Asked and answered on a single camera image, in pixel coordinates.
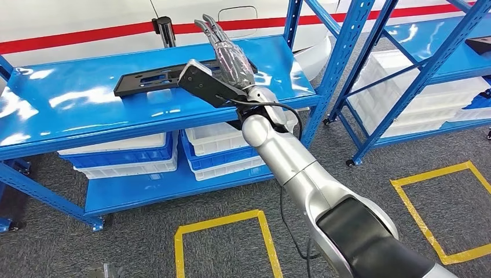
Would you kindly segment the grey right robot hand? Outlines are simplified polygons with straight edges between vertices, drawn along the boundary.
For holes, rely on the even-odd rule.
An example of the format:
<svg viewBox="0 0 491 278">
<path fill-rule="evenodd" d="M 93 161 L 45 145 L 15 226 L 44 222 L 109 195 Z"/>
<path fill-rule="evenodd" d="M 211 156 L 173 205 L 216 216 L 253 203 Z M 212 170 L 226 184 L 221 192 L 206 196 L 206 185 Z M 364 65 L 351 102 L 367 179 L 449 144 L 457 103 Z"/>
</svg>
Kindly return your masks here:
<svg viewBox="0 0 491 278">
<path fill-rule="evenodd" d="M 194 23 L 207 36 L 214 49 L 223 80 L 238 88 L 247 89 L 255 84 L 254 71 L 242 48 L 230 40 L 221 26 L 209 15 Z"/>
</svg>

